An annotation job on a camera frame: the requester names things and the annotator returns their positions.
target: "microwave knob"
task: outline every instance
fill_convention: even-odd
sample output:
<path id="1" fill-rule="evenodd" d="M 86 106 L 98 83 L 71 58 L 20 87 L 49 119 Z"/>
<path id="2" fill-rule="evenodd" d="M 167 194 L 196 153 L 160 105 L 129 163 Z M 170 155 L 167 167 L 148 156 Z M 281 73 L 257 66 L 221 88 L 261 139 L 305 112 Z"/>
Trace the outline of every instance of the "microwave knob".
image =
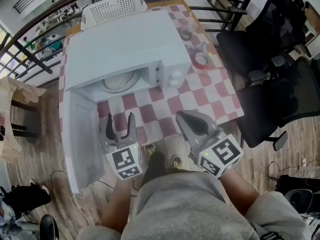
<path id="1" fill-rule="evenodd" d="M 176 71 L 172 74 L 172 78 L 179 78 L 182 76 L 182 73 L 180 71 Z"/>
<path id="2" fill-rule="evenodd" d="M 179 81 L 172 80 L 169 82 L 169 86 L 170 87 L 177 87 L 177 86 L 179 86 Z"/>

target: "shoe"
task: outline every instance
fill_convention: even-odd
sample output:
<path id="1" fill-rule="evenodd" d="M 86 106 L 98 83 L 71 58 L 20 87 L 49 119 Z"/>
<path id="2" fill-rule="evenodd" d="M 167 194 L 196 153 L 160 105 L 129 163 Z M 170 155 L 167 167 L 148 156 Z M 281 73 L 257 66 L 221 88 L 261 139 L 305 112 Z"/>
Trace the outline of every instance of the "shoe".
<path id="1" fill-rule="evenodd" d="M 41 189 L 44 190 L 50 196 L 50 191 L 46 185 L 41 185 Z"/>
<path id="2" fill-rule="evenodd" d="M 151 143 L 149 145 L 145 145 L 144 151 L 149 155 L 149 157 L 156 151 L 156 145 Z"/>
<path id="3" fill-rule="evenodd" d="M 178 156 L 177 154 L 173 155 L 173 157 L 171 158 L 171 167 L 172 168 L 177 168 L 177 169 L 182 169 L 182 160 L 180 158 L 180 156 Z"/>

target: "wooden floor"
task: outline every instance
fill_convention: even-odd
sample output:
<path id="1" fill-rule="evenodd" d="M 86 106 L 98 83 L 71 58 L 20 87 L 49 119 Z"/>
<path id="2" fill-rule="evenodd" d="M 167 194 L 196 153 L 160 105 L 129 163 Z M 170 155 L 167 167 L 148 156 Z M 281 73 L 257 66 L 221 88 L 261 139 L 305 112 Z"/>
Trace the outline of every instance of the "wooden floor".
<path id="1" fill-rule="evenodd" d="M 16 163 L 8 165 L 9 176 L 12 184 L 28 185 L 29 180 L 34 179 L 36 182 L 48 186 L 51 191 L 51 203 L 35 209 L 30 215 L 36 222 L 39 222 L 44 214 L 51 214 L 58 224 L 60 238 L 72 240 L 77 237 L 79 229 L 85 226 L 87 221 L 75 204 L 67 175 L 64 173 L 65 164 L 59 128 L 57 84 L 52 85 L 47 90 L 46 94 L 40 99 L 38 106 L 41 109 L 41 138 L 36 144 L 29 144 L 23 138 L 18 137 L 18 141 L 24 150 Z M 12 121 L 21 123 L 23 111 L 15 108 L 11 113 Z M 223 127 L 239 139 L 235 123 L 227 123 Z M 266 172 L 271 161 L 276 161 L 281 169 L 298 166 L 300 156 L 307 158 L 307 161 L 311 160 L 312 165 L 319 164 L 320 117 L 304 118 L 291 122 L 283 129 L 277 130 L 275 135 L 278 136 L 282 131 L 287 131 L 289 136 L 284 148 L 274 152 L 270 142 L 264 142 L 253 149 L 245 145 L 244 156 L 236 166 L 237 171 L 260 193 L 273 190 L 275 187 L 274 181 L 269 180 Z M 185 169 L 198 169 L 187 158 L 188 145 L 185 144 L 182 137 L 171 139 L 166 143 L 160 141 L 157 145 L 168 156 L 180 155 Z M 102 181 L 114 186 L 116 177 L 108 167 L 107 162 L 105 162 L 105 170 L 107 173 Z M 270 166 L 269 171 L 275 177 L 281 175 L 275 164 Z M 297 168 L 286 169 L 282 173 L 296 177 L 304 176 Z M 307 176 L 313 177 L 314 173 L 307 173 Z M 139 184 L 140 180 L 136 179 L 135 187 L 138 188 Z M 85 198 L 77 197 L 79 206 L 92 224 L 98 223 L 111 193 L 112 189 L 101 182 L 96 182 L 85 189 Z"/>

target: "tape roll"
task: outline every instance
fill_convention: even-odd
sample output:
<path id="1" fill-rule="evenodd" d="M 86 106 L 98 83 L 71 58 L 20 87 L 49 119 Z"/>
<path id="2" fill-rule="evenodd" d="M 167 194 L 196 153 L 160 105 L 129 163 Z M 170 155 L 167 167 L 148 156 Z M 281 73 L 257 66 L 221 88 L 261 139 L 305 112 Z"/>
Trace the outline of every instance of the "tape roll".
<path id="1" fill-rule="evenodd" d="M 205 70 L 209 67 L 210 57 L 205 52 L 197 52 L 192 58 L 192 64 L 199 70 Z"/>

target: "microwave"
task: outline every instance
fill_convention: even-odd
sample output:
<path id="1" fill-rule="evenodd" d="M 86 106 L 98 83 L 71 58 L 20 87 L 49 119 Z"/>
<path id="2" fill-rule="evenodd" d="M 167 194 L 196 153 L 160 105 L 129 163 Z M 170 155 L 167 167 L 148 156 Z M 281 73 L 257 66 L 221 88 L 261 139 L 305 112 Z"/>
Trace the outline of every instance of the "microwave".
<path id="1" fill-rule="evenodd" d="M 65 89 L 98 103 L 156 86 L 179 88 L 190 66 L 168 12 L 143 11 L 71 37 Z"/>
<path id="2" fill-rule="evenodd" d="M 179 88 L 191 66 L 165 10 L 112 19 L 69 39 L 61 136 L 73 193 L 105 175 L 98 103 L 152 87 Z"/>

